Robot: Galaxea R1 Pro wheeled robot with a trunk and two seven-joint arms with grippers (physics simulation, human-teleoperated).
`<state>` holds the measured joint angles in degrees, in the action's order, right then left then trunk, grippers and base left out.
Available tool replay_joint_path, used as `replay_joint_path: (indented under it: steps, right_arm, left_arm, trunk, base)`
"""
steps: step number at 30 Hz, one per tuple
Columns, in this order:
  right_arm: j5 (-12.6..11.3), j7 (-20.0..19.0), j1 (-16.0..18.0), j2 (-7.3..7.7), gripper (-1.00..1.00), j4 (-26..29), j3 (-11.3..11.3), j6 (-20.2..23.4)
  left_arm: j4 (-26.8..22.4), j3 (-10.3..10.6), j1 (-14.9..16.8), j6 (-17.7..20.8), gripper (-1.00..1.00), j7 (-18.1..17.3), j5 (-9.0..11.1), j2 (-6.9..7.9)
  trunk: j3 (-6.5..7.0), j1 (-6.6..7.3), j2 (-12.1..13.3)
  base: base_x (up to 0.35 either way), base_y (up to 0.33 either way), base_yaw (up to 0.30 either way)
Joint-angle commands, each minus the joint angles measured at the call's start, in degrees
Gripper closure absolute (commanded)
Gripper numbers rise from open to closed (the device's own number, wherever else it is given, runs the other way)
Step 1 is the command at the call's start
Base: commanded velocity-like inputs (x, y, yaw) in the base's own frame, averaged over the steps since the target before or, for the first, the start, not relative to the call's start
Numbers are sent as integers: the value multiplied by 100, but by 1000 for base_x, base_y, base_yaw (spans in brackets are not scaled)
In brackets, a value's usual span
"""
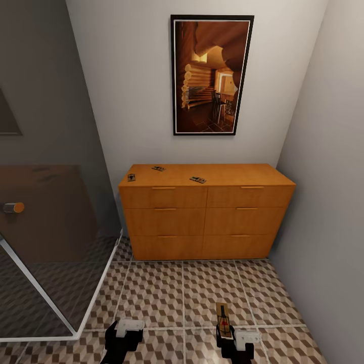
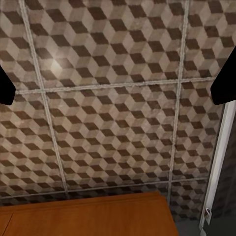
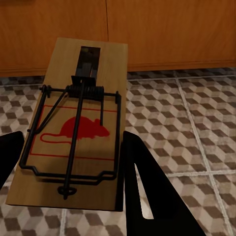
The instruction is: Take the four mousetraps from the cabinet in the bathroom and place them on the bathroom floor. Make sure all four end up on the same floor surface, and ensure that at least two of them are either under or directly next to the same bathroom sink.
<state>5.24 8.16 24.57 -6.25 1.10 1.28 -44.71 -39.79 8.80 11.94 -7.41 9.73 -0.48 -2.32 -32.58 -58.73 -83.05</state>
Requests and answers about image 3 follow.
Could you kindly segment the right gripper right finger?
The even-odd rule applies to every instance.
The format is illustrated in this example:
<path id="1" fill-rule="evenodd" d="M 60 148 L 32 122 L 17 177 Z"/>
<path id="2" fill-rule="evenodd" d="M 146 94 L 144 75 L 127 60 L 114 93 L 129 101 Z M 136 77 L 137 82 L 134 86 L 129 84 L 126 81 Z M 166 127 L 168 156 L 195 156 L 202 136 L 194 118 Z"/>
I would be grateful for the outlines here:
<path id="1" fill-rule="evenodd" d="M 127 236 L 206 236 L 143 140 L 123 132 Z M 137 166 L 154 219 L 143 217 Z"/>

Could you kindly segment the mousetrap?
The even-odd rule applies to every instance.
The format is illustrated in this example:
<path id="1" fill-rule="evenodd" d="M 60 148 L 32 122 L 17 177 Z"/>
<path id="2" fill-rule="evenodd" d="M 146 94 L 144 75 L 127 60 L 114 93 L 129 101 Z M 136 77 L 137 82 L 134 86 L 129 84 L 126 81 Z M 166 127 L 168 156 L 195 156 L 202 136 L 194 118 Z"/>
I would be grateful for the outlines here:
<path id="1" fill-rule="evenodd" d="M 127 53 L 57 38 L 6 205 L 123 211 Z"/>

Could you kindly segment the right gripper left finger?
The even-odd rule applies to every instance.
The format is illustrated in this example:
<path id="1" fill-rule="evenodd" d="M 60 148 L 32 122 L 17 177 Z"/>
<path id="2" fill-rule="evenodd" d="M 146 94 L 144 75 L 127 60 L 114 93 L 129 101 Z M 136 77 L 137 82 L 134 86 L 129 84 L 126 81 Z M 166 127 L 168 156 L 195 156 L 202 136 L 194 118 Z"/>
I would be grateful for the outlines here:
<path id="1" fill-rule="evenodd" d="M 0 136 L 0 190 L 18 163 L 24 142 L 22 131 Z"/>

